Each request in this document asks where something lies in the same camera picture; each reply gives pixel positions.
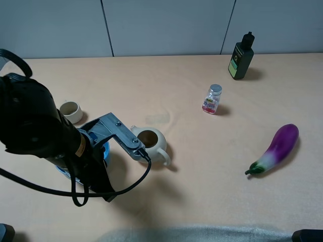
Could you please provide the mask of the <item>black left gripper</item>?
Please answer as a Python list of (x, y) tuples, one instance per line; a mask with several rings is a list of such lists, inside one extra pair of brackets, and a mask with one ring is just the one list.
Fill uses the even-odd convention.
[(62, 120), (62, 135), (59, 149), (54, 157), (54, 165), (76, 179), (95, 193), (113, 193), (107, 162), (106, 148), (92, 130), (99, 120), (95, 119), (76, 128), (70, 121)]

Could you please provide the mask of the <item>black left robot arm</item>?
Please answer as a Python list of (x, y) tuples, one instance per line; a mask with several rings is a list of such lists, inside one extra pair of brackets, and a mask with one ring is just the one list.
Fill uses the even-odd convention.
[[(1, 175), (39, 192), (66, 196), (102, 197), (107, 202), (116, 197), (103, 158), (103, 140), (94, 133), (100, 120), (76, 128), (56, 108), (49, 90), (37, 81), (17, 74), (1, 77), (1, 142), (6, 151), (44, 158), (70, 175), (70, 192), (48, 189), (7, 171)], [(76, 192), (80, 182), (83, 193)]]

